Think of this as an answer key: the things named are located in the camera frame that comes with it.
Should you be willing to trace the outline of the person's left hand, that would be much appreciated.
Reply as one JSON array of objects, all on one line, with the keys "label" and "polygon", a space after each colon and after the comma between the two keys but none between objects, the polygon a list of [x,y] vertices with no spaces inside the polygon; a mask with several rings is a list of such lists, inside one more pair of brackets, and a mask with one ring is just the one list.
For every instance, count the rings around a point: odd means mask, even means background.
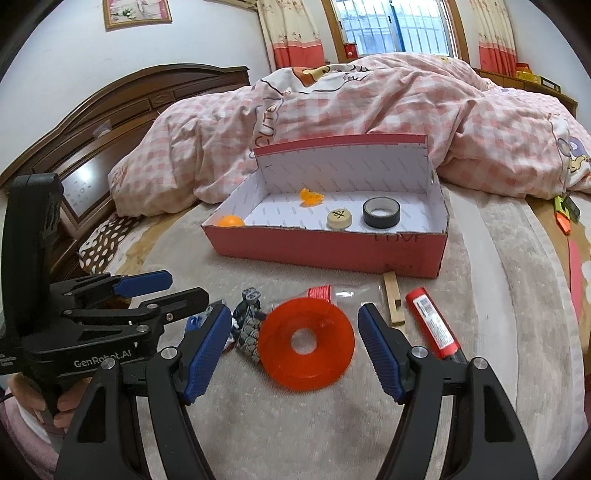
[{"label": "person's left hand", "polygon": [[47,431],[67,430],[75,411],[90,383],[90,378],[77,381],[69,390],[63,392],[55,401],[57,412],[51,418],[45,416],[47,403],[33,387],[32,381],[22,373],[8,378],[8,388],[20,407],[33,416],[37,423]]}]

